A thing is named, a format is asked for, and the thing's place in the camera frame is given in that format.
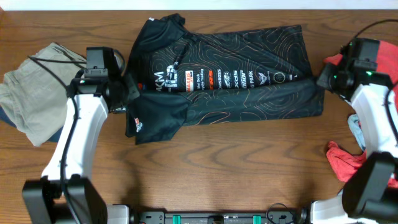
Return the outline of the black cycling jersey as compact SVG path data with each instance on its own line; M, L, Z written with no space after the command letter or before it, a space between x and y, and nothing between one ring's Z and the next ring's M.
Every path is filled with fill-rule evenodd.
M126 70L139 96L126 108L137 144L172 139L182 126L319 116L300 25L199 34L172 14L150 18Z

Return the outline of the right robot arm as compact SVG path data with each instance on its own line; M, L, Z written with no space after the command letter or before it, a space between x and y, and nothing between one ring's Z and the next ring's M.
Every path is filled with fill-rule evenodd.
M377 71L381 41L353 38L336 65L327 63L317 85L340 96L361 123L366 160L345 183L343 192L314 201L303 213L307 223L397 223L397 110L394 84Z

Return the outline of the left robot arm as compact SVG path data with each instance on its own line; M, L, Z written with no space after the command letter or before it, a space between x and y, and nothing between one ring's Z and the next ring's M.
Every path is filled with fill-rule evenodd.
M112 110L129 93L126 61L109 47L88 47L84 68L65 89L67 115L54 154L38 180L27 180L22 197L32 223L132 223L127 205L108 205L91 182L96 145Z

